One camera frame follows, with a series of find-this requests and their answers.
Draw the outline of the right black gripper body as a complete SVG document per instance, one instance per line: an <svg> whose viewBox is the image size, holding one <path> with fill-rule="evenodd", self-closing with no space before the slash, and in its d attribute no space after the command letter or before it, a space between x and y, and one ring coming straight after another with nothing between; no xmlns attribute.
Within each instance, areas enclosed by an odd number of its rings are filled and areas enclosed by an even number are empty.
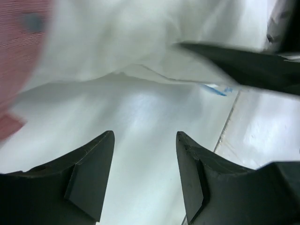
<svg viewBox="0 0 300 225"><path fill-rule="evenodd" d="M277 0L271 12L266 50L275 54L300 54L300 1Z"/></svg>

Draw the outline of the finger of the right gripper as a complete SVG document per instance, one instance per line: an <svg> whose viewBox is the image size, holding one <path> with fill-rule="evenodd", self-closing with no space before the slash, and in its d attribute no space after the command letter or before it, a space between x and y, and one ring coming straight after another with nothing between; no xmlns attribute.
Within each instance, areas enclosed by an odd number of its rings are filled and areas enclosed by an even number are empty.
<svg viewBox="0 0 300 225"><path fill-rule="evenodd" d="M176 47L208 59L241 86L300 93L299 44L261 52L208 42L179 42Z"/></svg>

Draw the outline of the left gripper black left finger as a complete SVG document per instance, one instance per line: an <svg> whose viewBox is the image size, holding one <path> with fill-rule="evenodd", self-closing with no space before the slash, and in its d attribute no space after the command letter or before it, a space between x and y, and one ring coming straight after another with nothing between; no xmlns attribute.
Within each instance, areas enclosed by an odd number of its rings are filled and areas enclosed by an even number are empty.
<svg viewBox="0 0 300 225"><path fill-rule="evenodd" d="M0 176L3 225L94 225L100 221L115 135L105 131L84 146L27 172Z"/></svg>

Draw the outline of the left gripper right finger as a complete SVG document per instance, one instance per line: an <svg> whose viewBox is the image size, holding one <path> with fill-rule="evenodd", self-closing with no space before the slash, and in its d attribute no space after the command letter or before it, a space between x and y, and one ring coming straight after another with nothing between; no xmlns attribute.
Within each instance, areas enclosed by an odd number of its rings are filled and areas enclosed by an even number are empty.
<svg viewBox="0 0 300 225"><path fill-rule="evenodd" d="M299 224L299 162L272 162L253 170L181 131L176 152L189 225Z"/></svg>

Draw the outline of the white pillow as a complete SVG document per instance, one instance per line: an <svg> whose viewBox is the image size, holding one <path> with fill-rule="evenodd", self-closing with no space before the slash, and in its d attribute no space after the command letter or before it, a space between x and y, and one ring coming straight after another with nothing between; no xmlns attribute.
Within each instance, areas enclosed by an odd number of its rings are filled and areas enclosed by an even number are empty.
<svg viewBox="0 0 300 225"><path fill-rule="evenodd" d="M262 49L266 0L57 0L25 90L112 73L158 83L229 84L182 41Z"/></svg>

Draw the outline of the red patterned pillowcase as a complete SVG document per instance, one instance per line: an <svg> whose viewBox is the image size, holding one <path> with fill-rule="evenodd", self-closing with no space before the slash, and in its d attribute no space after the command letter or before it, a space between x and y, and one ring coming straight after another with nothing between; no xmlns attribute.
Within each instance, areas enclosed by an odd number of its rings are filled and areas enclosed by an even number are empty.
<svg viewBox="0 0 300 225"><path fill-rule="evenodd" d="M50 0L0 2L1 140L16 133L24 125L24 121L10 113L9 109L37 64L51 7Z"/></svg>

